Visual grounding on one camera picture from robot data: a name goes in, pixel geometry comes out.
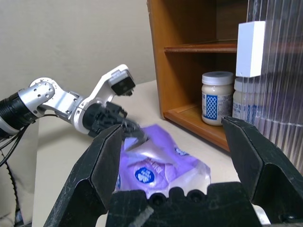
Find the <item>white box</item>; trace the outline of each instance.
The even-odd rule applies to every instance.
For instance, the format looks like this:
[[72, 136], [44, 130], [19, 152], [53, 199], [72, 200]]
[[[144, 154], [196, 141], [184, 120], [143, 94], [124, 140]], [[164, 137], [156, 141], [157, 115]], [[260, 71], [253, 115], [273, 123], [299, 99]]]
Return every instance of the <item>white box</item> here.
[[239, 24], [237, 49], [237, 77], [261, 75], [265, 21]]

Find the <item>wooden cabinet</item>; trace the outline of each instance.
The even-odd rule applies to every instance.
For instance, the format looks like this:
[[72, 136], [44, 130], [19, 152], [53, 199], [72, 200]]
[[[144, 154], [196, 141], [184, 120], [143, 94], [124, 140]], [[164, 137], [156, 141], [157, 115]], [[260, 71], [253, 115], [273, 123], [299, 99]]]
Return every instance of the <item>wooden cabinet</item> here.
[[235, 72], [247, 0], [148, 0], [162, 116], [228, 150], [222, 127], [202, 121], [202, 74]]

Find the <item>clear plastic panel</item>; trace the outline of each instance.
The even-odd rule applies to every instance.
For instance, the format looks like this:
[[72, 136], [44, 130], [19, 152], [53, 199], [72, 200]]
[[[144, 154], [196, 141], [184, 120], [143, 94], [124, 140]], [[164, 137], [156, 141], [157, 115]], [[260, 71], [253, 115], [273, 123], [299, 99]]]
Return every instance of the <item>clear plastic panel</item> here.
[[247, 21], [259, 20], [266, 22], [262, 73], [243, 78], [241, 118], [303, 174], [303, 1], [249, 0]]

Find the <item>white jar lid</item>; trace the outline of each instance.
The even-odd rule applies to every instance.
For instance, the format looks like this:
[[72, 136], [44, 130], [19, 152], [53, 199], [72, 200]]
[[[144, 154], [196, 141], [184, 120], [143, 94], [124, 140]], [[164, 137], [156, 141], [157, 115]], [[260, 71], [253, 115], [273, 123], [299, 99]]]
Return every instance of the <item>white jar lid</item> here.
[[202, 75], [202, 83], [205, 85], [228, 85], [233, 83], [232, 72], [207, 72]]
[[260, 93], [260, 79], [256, 77], [255, 80], [248, 80], [245, 77], [238, 77], [235, 80], [234, 88], [240, 92]]

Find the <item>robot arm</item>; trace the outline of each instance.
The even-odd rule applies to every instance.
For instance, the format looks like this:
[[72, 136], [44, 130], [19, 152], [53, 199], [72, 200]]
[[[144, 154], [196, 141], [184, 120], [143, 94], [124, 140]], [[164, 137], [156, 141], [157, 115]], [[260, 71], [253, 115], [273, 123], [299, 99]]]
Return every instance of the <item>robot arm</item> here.
[[89, 97], [64, 91], [53, 79], [36, 79], [28, 88], [0, 101], [0, 141], [16, 135], [21, 128], [43, 117], [46, 110], [54, 111], [76, 130], [88, 134], [89, 129], [83, 125], [85, 111], [94, 104], [106, 107], [115, 95], [130, 96], [134, 87], [126, 65], [103, 75]]

